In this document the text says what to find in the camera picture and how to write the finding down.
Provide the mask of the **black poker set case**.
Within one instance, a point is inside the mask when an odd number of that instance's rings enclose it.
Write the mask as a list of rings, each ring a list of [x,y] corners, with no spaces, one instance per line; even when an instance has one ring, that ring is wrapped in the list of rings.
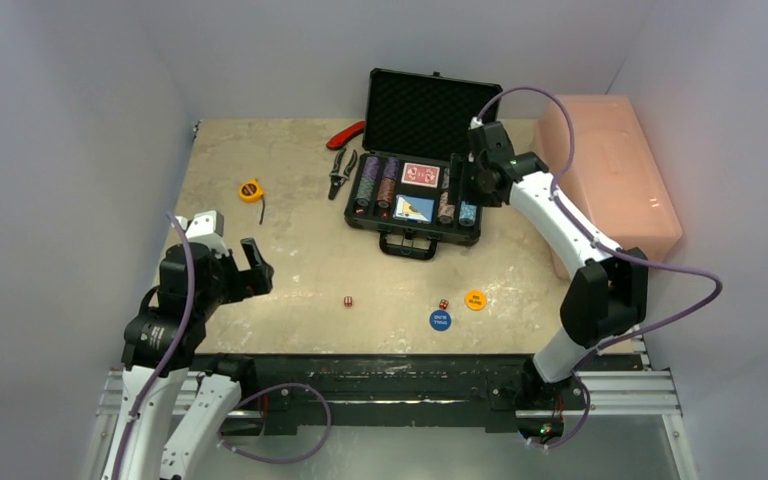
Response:
[[[430,260],[441,243],[469,247],[481,235],[482,209],[477,207],[476,223],[471,227],[437,222],[443,169],[450,169],[450,156],[465,156],[469,149],[467,130],[475,114],[485,122],[496,119],[498,109],[487,103],[501,92],[498,84],[446,78],[438,73],[417,74],[375,68],[369,76],[364,152],[358,156],[357,175],[352,181],[344,210],[344,220],[355,229],[375,232],[380,250],[391,256]],[[378,157],[380,166],[371,203],[366,208],[355,204],[358,181],[368,156]],[[395,197],[389,209],[376,205],[379,182],[389,157],[400,161]],[[405,162],[440,168],[436,188],[402,184]],[[430,224],[397,220],[392,217],[396,196],[409,195],[433,199],[435,213]]]

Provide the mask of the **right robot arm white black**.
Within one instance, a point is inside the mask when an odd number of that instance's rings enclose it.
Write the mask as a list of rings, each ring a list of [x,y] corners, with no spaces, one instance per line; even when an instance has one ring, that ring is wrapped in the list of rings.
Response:
[[[453,158],[458,197],[484,208],[510,205],[554,251],[570,278],[560,306],[559,330],[526,360],[521,395],[544,407],[556,399],[576,366],[601,343],[627,333],[646,315],[648,269],[638,248],[601,239],[597,228],[566,196],[534,153],[517,154],[504,126],[472,119],[470,151]]]

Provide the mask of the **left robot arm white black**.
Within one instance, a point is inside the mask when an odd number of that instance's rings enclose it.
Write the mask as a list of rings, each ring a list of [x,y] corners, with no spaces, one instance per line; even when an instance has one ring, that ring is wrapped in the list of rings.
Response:
[[[122,401],[104,479],[185,479],[204,458],[225,414],[257,399],[254,362],[216,354],[198,381],[194,403],[172,422],[191,377],[206,322],[221,306],[271,292],[273,267],[252,238],[240,242],[250,267],[239,270],[232,252],[208,241],[167,249],[159,283],[144,296],[125,328]]]

